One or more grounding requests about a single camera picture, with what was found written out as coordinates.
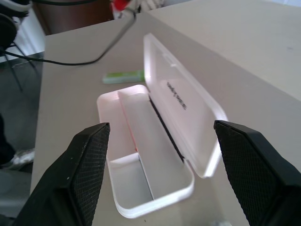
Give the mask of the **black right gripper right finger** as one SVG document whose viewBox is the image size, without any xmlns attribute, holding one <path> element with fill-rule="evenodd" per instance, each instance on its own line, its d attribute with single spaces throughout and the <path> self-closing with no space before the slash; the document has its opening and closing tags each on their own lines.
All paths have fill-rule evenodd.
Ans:
<svg viewBox="0 0 301 226">
<path fill-rule="evenodd" d="M 228 181 L 251 226 L 301 224 L 301 174 L 264 135 L 215 120 Z"/>
</svg>

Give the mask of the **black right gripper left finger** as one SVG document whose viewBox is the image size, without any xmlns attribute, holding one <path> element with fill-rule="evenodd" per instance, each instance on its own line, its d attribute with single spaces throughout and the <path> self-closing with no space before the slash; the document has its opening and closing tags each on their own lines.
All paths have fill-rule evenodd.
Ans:
<svg viewBox="0 0 301 226">
<path fill-rule="evenodd" d="M 45 171 L 15 226 L 90 226 L 103 183 L 110 134 L 100 123 L 76 134 Z"/>
</svg>

